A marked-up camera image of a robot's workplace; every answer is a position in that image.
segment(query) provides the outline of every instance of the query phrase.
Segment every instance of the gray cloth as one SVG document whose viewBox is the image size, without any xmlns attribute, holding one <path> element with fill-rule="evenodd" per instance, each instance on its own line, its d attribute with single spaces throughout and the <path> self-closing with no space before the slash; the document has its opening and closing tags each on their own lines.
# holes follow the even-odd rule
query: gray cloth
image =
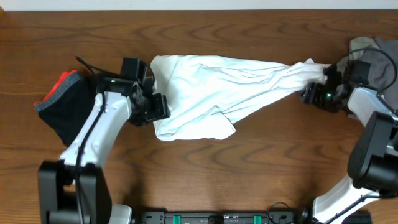
<svg viewBox="0 0 398 224">
<path fill-rule="evenodd" d="M 376 37 L 375 41 L 381 50 L 392 57 L 395 63 L 398 62 L 398 40 L 384 41 Z M 370 86 L 384 88 L 393 81 L 393 66 L 390 60 L 383 54 L 367 51 L 359 59 L 371 64 L 368 76 Z M 393 108 L 398 109 L 398 82 L 395 82 L 390 88 L 386 89 L 383 95 Z"/>
<path fill-rule="evenodd" d="M 349 43 L 349 51 L 365 47 L 381 49 L 389 54 L 396 63 L 398 62 L 398 40 L 384 41 L 378 37 L 374 40 L 369 37 L 357 37 Z M 386 56 L 379 52 L 355 52 L 350 56 L 342 58 L 337 63 L 338 70 L 341 71 L 341 73 L 344 73 L 348 59 L 361 60 L 371 64 L 368 76 L 370 86 L 383 88 L 394 79 L 394 69 L 391 62 Z M 398 82 L 395 82 L 395 84 L 383 93 L 386 97 L 386 101 L 395 109 L 398 109 L 397 92 Z"/>
<path fill-rule="evenodd" d="M 51 96 L 43 102 L 37 103 L 35 105 L 36 112 L 40 112 L 50 105 L 55 103 L 61 96 L 77 81 L 82 80 L 83 77 L 79 74 L 78 71 L 73 72 L 72 74 L 68 75 L 66 79 L 60 84 L 60 86 L 55 90 Z"/>
</svg>

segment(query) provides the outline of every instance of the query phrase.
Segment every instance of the table surface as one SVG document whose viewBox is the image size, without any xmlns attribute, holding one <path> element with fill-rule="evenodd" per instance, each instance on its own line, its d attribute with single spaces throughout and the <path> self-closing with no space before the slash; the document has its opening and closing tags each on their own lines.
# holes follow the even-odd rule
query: table surface
<svg viewBox="0 0 398 224">
<path fill-rule="evenodd" d="M 40 100 L 65 70 L 118 72 L 123 57 L 222 55 L 286 64 L 332 63 L 358 36 L 398 39 L 397 11 L 7 12 L 0 22 L 0 223 L 39 223 L 37 169 L 64 150 L 39 119 Z M 106 165 L 113 203 L 138 210 L 298 207 L 346 174 L 359 121 L 301 104 L 296 94 L 235 124 L 219 141 L 162 142 L 152 125 L 126 124 Z M 395 223 L 398 200 L 374 202 Z"/>
</svg>

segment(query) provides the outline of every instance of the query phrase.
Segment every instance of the black bracket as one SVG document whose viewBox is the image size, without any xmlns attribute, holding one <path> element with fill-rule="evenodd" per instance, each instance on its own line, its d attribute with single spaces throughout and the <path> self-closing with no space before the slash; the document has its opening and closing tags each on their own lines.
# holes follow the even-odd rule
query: black bracket
<svg viewBox="0 0 398 224">
<path fill-rule="evenodd" d="M 154 93 L 155 76 L 146 77 L 147 71 L 144 61 L 124 58 L 120 75 L 103 74 L 97 87 L 97 92 L 113 91 L 129 96 L 132 106 L 129 121 L 136 126 L 170 117 L 166 96 Z"/>
<path fill-rule="evenodd" d="M 62 160 L 44 161 L 39 168 L 39 201 L 42 224 L 79 224 L 76 192 L 64 190 L 73 182 L 72 166 Z M 87 224 L 108 224 L 112 201 L 101 168 L 84 166 L 80 173 L 81 204 Z"/>
<path fill-rule="evenodd" d="M 297 219 L 297 212 L 288 210 L 273 210 L 268 212 L 269 223 L 293 224 Z"/>
<path fill-rule="evenodd" d="M 392 117 L 374 112 L 349 157 L 348 175 L 354 187 L 382 195 L 397 191 L 398 152 L 393 148 L 396 137 L 397 126 Z"/>
<path fill-rule="evenodd" d="M 349 96 L 357 86 L 364 86 L 369 83 L 370 66 L 370 63 L 367 62 L 350 60 L 346 64 L 343 75 L 337 70 L 336 64 L 324 68 L 323 74 L 327 77 L 326 83 L 308 83 L 300 91 L 301 101 L 332 113 L 344 110 L 346 113 L 352 114 L 347 107 Z"/>
</svg>

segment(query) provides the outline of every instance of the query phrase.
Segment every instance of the white t-shirt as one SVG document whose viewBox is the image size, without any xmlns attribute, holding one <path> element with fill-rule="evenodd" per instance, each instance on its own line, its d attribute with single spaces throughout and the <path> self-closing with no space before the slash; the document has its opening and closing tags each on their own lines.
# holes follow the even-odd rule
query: white t-shirt
<svg viewBox="0 0 398 224">
<path fill-rule="evenodd" d="M 225 139 L 233 123 L 301 90 L 309 80 L 324 82 L 311 59 L 287 66 L 220 56 L 156 56 L 151 63 L 156 92 L 167 97 L 171 116 L 155 121 L 155 134 L 175 139 Z"/>
</svg>

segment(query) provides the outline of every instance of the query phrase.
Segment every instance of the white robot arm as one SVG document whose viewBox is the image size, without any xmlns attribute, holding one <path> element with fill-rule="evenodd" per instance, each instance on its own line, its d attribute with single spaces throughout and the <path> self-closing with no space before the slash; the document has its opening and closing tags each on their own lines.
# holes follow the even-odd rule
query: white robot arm
<svg viewBox="0 0 398 224">
<path fill-rule="evenodd" d="M 92 66 L 85 65 L 92 72 Z M 93 109 L 75 140 L 59 161 L 44 161 L 40 166 L 43 224 L 131 224 L 134 220 L 130 207 L 112 205 L 103 169 L 126 121 L 140 126 L 170 116 L 165 96 L 153 93 L 154 77 L 146 78 L 146 70 L 145 62 L 125 58 L 120 75 L 104 71 L 99 76 Z M 74 195 L 63 189 L 72 183 Z"/>
<path fill-rule="evenodd" d="M 369 88 L 355 88 L 348 100 L 348 108 L 358 117 L 364 126 L 367 125 L 375 111 L 386 114 L 394 121 L 398 121 L 397 116 L 379 100 L 377 91 Z M 393 156 L 398 155 L 390 144 L 386 145 L 385 148 L 387 149 L 386 153 Z M 321 223 L 329 223 L 332 218 L 336 217 L 336 214 L 346 210 L 358 200 L 361 200 L 363 197 L 371 197 L 353 206 L 330 222 L 331 224 L 340 224 L 346 217 L 361 207 L 379 200 L 379 196 L 380 193 L 376 190 L 354 187 L 352 178 L 347 174 L 329 192 L 314 200 L 312 216 Z"/>
</svg>

